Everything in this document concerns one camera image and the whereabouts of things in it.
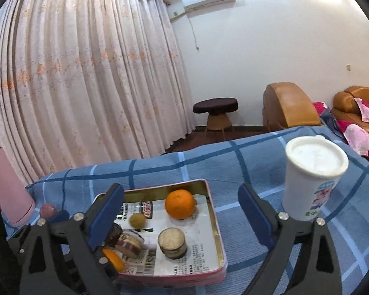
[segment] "pink floral curtain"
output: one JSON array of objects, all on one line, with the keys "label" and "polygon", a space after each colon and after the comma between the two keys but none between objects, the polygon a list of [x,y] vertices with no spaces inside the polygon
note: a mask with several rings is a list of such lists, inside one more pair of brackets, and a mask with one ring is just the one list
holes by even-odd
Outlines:
[{"label": "pink floral curtain", "polygon": [[162,154],[194,128],[163,0],[10,0],[0,135],[26,183]]}]

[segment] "bolt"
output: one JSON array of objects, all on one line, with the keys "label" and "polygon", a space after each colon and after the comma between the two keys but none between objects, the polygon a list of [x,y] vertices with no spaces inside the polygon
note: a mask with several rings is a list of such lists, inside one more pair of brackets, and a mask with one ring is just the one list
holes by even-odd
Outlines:
[{"label": "bolt", "polygon": [[42,225],[45,225],[45,223],[46,223],[46,219],[45,218],[40,218],[37,222],[37,225],[42,226]]},{"label": "bolt", "polygon": [[317,218],[316,223],[319,224],[319,226],[324,226],[325,225],[325,219]]},{"label": "bolt", "polygon": [[98,260],[98,262],[99,262],[100,264],[106,264],[106,263],[108,263],[108,258],[106,258],[106,257],[101,257],[101,258]]},{"label": "bolt", "polygon": [[83,213],[75,213],[74,214],[74,220],[81,221],[85,218],[85,215]]},{"label": "bolt", "polygon": [[288,214],[285,213],[285,212],[280,212],[277,216],[278,216],[278,218],[280,218],[283,221],[286,221],[289,218]]}]

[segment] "pink vase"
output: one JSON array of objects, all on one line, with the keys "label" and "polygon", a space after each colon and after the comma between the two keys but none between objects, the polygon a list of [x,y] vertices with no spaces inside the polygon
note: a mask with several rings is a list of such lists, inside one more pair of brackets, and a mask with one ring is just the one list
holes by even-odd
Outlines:
[{"label": "pink vase", "polygon": [[35,202],[0,147],[0,208],[13,226],[22,226],[31,216]]}]

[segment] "white cup lid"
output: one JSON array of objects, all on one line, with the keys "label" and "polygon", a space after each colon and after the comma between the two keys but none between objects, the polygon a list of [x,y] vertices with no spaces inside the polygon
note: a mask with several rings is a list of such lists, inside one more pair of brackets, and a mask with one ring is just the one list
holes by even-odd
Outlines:
[{"label": "white cup lid", "polygon": [[292,139],[286,145],[286,156],[302,171],[322,178],[341,176],[349,165],[346,153],[322,135]]}]

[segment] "stool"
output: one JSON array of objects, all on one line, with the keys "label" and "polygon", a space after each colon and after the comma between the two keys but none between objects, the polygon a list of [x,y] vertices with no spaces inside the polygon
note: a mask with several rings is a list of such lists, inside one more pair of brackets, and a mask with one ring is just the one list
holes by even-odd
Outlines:
[{"label": "stool", "polygon": [[232,97],[221,97],[218,99],[209,99],[198,102],[193,106],[193,112],[196,114],[209,113],[207,126],[204,132],[204,142],[207,131],[222,131],[225,140],[224,129],[232,127],[227,113],[238,109],[238,101]]}]

